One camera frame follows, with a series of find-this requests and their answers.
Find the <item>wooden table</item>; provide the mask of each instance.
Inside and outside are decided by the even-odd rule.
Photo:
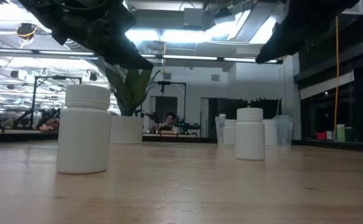
[[[63,175],[56,148],[0,144],[0,224],[363,223],[363,152],[112,145],[108,172]]]

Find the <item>white planter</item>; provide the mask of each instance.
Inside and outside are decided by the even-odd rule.
[[[112,116],[112,144],[141,144],[143,142],[143,119],[129,116]]]

